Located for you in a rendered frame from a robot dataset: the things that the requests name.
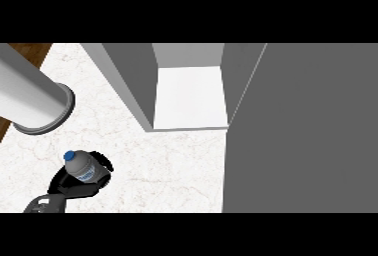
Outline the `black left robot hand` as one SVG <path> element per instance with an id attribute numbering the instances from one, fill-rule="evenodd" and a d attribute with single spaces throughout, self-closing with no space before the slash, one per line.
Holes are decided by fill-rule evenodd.
<path id="1" fill-rule="evenodd" d="M 47 193 L 63 194 L 66 199 L 93 197 L 108 185 L 114 171 L 109 159 L 97 151 L 87 152 L 94 164 L 94 178 L 91 183 L 77 180 L 65 170 L 65 163 L 50 181 Z"/>

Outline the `blue-capped water bottle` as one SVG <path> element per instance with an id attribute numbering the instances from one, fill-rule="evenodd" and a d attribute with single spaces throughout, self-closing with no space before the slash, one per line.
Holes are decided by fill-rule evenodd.
<path id="1" fill-rule="evenodd" d="M 96 171 L 90 154 L 83 150 L 69 150 L 63 160 L 68 174 L 81 182 L 91 183 Z"/>

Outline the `grey open cabinet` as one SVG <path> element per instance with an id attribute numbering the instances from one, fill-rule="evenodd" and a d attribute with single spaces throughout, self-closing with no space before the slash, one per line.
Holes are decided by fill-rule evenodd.
<path id="1" fill-rule="evenodd" d="M 83 48 L 148 132 L 229 127 L 263 43 L 85 43 Z"/>

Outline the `white cylinder with grey rim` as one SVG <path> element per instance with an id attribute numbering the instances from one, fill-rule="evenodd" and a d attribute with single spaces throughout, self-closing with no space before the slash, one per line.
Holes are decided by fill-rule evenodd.
<path id="1" fill-rule="evenodd" d="M 0 117 L 28 135 L 53 131 L 75 107 L 71 88 L 54 83 L 7 43 L 0 43 Z"/>

